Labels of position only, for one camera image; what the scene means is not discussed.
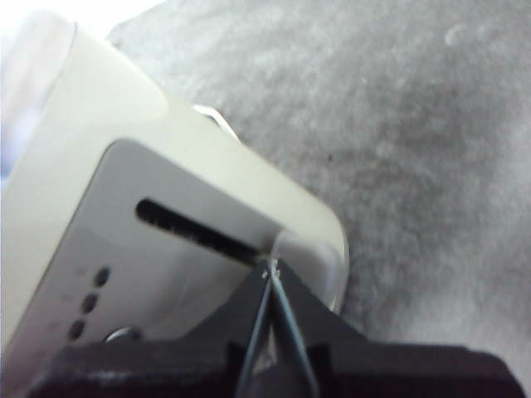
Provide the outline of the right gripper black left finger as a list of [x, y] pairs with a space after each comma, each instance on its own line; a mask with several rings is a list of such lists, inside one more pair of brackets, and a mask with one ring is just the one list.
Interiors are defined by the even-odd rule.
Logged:
[[184, 336], [68, 346], [38, 373], [30, 397], [232, 397], [260, 351], [269, 267], [258, 264]]

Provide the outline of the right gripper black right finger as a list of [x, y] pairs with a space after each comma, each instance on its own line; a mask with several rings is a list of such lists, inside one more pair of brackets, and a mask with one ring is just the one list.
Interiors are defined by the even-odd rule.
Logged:
[[377, 342], [329, 310], [282, 260], [271, 266], [284, 339], [318, 397], [521, 397], [508, 366], [462, 346]]

